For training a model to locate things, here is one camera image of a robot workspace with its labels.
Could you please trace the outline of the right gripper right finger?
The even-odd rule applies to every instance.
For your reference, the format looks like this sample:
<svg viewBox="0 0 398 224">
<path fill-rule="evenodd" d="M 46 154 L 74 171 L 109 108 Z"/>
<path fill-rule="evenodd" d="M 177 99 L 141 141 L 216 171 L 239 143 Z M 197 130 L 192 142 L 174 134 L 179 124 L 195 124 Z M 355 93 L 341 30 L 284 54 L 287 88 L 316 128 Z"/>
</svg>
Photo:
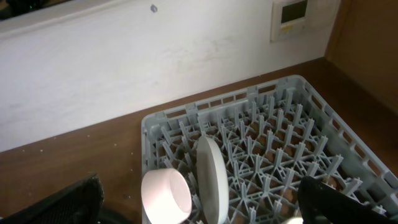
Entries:
<svg viewBox="0 0 398 224">
<path fill-rule="evenodd" d="M 304 224 L 389 222 L 387 217 L 369 206 L 361 205 L 310 176 L 305 176 L 300 181 L 298 204 Z"/>
</svg>

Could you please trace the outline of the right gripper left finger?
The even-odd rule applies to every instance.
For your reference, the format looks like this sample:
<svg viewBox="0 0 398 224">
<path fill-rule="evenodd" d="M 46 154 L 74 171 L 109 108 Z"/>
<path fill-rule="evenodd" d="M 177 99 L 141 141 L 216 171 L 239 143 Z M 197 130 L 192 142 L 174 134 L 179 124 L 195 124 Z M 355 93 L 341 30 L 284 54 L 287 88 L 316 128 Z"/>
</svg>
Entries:
<svg viewBox="0 0 398 224">
<path fill-rule="evenodd" d="M 91 175 L 1 219 L 1 224 L 93 224 L 104 202 L 98 175 Z"/>
</svg>

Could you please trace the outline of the white bowl with leftovers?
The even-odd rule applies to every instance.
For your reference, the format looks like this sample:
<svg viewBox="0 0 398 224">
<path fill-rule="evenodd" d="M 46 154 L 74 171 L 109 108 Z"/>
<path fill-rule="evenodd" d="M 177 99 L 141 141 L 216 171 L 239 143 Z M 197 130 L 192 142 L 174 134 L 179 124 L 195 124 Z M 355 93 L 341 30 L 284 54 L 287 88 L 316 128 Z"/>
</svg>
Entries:
<svg viewBox="0 0 398 224">
<path fill-rule="evenodd" d="M 141 182 L 141 198 L 150 223 L 182 223 L 192 212 L 188 184 L 173 168 L 146 172 Z"/>
</svg>

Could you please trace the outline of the grey round plate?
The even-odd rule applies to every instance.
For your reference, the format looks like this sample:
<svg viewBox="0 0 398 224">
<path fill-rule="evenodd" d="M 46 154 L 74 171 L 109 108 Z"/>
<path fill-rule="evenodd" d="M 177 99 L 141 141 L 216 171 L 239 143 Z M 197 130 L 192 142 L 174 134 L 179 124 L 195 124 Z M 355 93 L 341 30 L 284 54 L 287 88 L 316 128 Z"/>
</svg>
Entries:
<svg viewBox="0 0 398 224">
<path fill-rule="evenodd" d="M 229 185 L 223 155 L 215 140 L 205 136 L 197 146 L 198 189 L 208 223 L 224 223 L 228 216 Z"/>
</svg>

